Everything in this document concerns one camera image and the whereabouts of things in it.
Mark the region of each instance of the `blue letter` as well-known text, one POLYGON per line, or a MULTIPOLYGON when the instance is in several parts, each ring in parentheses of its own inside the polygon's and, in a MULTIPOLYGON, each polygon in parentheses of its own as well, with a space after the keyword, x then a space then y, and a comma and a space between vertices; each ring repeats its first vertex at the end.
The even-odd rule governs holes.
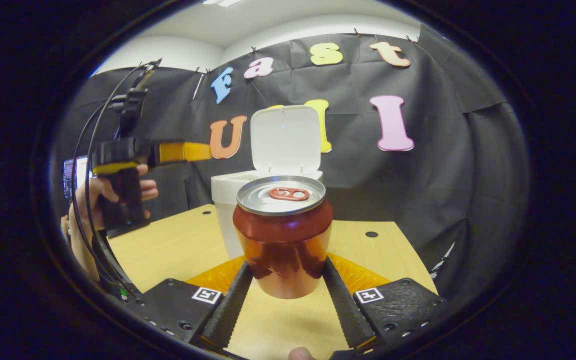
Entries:
POLYGON ((215 81, 210 85, 211 88, 217 93, 217 104, 221 104, 222 100, 231 93, 231 89, 227 88, 227 85, 233 83, 233 78, 229 75, 233 72, 233 68, 229 67, 224 72, 215 79, 215 81))

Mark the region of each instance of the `black cable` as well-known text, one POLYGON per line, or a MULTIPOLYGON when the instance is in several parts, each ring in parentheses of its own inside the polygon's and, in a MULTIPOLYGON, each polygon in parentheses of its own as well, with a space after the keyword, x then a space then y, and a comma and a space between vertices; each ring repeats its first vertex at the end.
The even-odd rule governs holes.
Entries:
MULTIPOLYGON (((88 147, 88 162, 86 164, 86 208, 88 211, 88 220, 90 221, 90 227, 92 228, 93 231, 93 237, 96 238, 96 241, 98 243, 101 243, 101 234, 99 234, 99 231, 97 231, 97 229, 95 228, 95 220, 93 219, 92 216, 92 205, 90 203, 90 164, 92 161, 90 161, 92 159, 92 151, 93 151, 93 146, 94 146, 94 141, 95 141, 95 136, 97 134, 97 130, 99 129, 99 125, 101 123, 101 119, 104 116, 104 113, 106 112, 106 110, 108 109, 108 106, 110 105, 110 102, 113 100, 113 98, 115 97, 115 95, 117 95, 117 92, 119 91, 119 88, 121 88, 121 86, 126 82, 126 80, 128 80, 128 78, 133 75, 134 73, 136 73, 137 71, 139 71, 139 69, 150 66, 152 63, 147 63, 147 64, 140 64, 140 66, 137 66, 136 68, 132 69, 132 71, 130 71, 130 73, 128 73, 128 75, 126 75, 121 82, 119 82, 119 84, 117 84, 117 86, 114 88, 114 90, 112 91, 112 94, 110 94, 110 96, 108 97, 108 100, 106 100, 105 105, 103 105, 103 108, 101 109, 101 112, 99 113, 99 118, 98 121, 96 122, 96 124, 94 125, 94 130, 92 131, 92 136, 90 137, 90 145, 88 147)), ((132 290, 130 289, 130 287, 128 287, 128 285, 126 285, 126 283, 124 282, 124 280, 122 279, 122 277, 119 275, 119 273, 117 272, 117 270, 114 267, 110 267, 112 268, 112 271, 114 271, 114 274, 117 276, 117 280, 119 280, 119 282, 121 283, 121 285, 124 287, 124 289, 130 293, 130 295, 137 300, 137 296, 135 296, 135 294, 132 292, 132 290)))
MULTIPOLYGON (((91 125, 93 119, 95 118, 95 115, 103 107, 104 107, 103 105, 100 105, 96 110, 94 110, 92 115, 90 115, 89 119, 87 119, 86 125, 84 125, 84 129, 81 131, 81 134, 79 135, 79 139, 77 141, 77 145, 75 146, 74 161, 72 164, 72 181, 70 183, 70 198, 72 200, 72 207, 73 207, 73 210, 75 212, 75 220, 77 221, 77 227, 79 229, 79 233, 81 234, 81 237, 83 239, 84 244, 86 244, 87 250, 90 252, 90 255, 93 256, 93 258, 96 261, 96 263, 98 264, 98 266, 102 267, 103 271, 105 271, 106 274, 110 275, 110 272, 108 271, 108 269, 106 269, 103 266, 103 263, 99 260, 98 256, 96 255, 96 253, 93 251, 92 247, 89 244, 88 237, 86 236, 86 232, 84 231, 84 227, 82 224, 82 218, 80 217, 79 205, 77 203, 77 157, 78 157, 78 152, 80 150, 80 145, 82 144, 82 139, 84 137, 84 133, 86 133, 86 130, 91 125)), ((101 274, 101 272, 99 272, 99 276, 101 276, 101 278, 104 278, 108 283, 115 285, 117 287, 119 286, 116 282, 108 280, 105 276, 103 276, 101 274)))

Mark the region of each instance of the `wooden table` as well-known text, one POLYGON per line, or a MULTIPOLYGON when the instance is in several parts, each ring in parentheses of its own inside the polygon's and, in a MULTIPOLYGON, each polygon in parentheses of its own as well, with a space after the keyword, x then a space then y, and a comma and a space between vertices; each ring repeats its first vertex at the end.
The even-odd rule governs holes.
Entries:
MULTIPOLYGON (((109 243, 141 292, 167 278, 189 280, 229 260, 214 205, 155 221, 109 243)), ((437 294, 426 267, 394 222, 334 221, 328 250, 388 280, 410 278, 437 294), (378 236, 368 237, 368 232, 378 236)), ((252 285, 226 350, 251 360, 286 360, 296 347, 307 347, 320 360, 348 350, 324 281, 297 300, 274 298, 252 285)))

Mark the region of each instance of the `can lid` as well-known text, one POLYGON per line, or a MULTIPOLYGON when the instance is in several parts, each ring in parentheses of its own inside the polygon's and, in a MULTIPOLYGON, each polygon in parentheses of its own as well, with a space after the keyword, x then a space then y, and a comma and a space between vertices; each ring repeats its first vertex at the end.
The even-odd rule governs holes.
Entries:
POLYGON ((308 212, 326 198, 321 182, 303 176, 271 176, 244 185, 237 192, 237 203, 252 214, 281 217, 308 212))

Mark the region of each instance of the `human hand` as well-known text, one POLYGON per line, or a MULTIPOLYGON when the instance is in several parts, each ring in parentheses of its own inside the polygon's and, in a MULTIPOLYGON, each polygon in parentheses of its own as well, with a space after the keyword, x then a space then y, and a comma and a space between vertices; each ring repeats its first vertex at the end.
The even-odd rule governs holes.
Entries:
POLYGON ((292 349, 288 354, 288 360, 316 360, 310 351, 305 347, 292 349))
MULTIPOLYGON (((144 176, 148 173, 148 165, 140 164, 137 166, 137 170, 139 171, 140 176, 144 176)), ((159 196, 160 193, 157 189, 157 182, 155 182, 155 180, 141 180, 140 183, 142 200, 151 200, 159 196)), ((77 209, 80 214, 82 224, 86 228, 86 232, 92 233, 89 224, 88 208, 86 206, 86 187, 82 186, 78 188, 75 195, 77 198, 77 209)), ((112 185, 110 184, 110 181, 107 178, 102 177, 90 178, 89 195, 94 227, 97 230, 103 230, 104 217, 101 213, 101 209, 98 206, 99 196, 103 196, 112 203, 117 203, 119 201, 119 195, 115 193, 112 185)), ((148 210, 144 210, 144 215, 146 216, 146 219, 151 217, 151 213, 148 210)), ((71 221, 75 220, 74 207, 72 205, 70 207, 70 219, 71 221)))

